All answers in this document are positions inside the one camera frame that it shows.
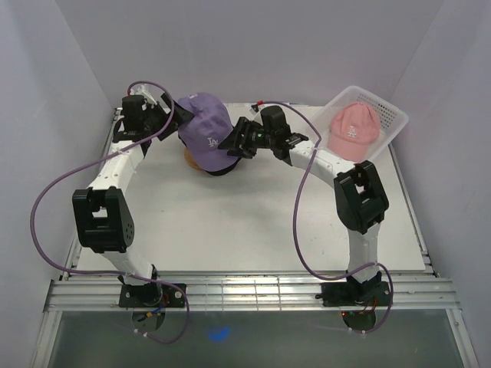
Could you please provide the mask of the purple cap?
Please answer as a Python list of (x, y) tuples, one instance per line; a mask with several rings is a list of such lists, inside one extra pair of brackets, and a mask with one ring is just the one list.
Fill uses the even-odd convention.
[(178, 137), (194, 153), (218, 149), (232, 132), (229, 112), (223, 102), (212, 94), (199, 92), (182, 97), (178, 104), (194, 113), (194, 119), (178, 128)]

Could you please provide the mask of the black cap gold logo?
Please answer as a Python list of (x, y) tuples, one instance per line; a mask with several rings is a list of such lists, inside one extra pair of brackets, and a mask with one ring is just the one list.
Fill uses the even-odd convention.
[(183, 151), (187, 148), (191, 152), (195, 162), (203, 169), (200, 172), (210, 176), (224, 176), (232, 172), (240, 161), (240, 158), (228, 156), (225, 150), (220, 149), (211, 149), (194, 155), (185, 142), (183, 140), (181, 142), (184, 145)]

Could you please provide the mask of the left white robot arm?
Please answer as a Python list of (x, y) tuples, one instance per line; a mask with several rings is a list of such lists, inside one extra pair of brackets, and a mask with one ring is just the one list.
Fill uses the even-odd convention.
[(161, 301), (163, 289), (152, 281), (157, 279), (155, 267), (133, 246), (136, 228), (125, 192), (153, 139), (165, 140), (193, 117), (168, 93), (162, 93), (160, 101), (148, 92), (125, 96), (108, 159), (95, 180), (72, 195), (81, 246), (107, 259), (123, 283), (138, 285), (136, 296), (149, 307)]

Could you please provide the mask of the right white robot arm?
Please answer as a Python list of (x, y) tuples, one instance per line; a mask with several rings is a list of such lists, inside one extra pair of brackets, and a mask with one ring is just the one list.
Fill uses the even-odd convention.
[(378, 235), (389, 201), (375, 165), (351, 163), (320, 149), (306, 135), (294, 133), (284, 110), (288, 104), (266, 101), (255, 104), (253, 120), (240, 117), (232, 132), (219, 144), (230, 156), (253, 158), (259, 149), (304, 170), (302, 182), (315, 176), (334, 191), (335, 208), (348, 231), (348, 269), (339, 276), (322, 276), (309, 266), (305, 270), (321, 281), (318, 298), (325, 306), (375, 304), (391, 306), (394, 286), (390, 273), (377, 260)]

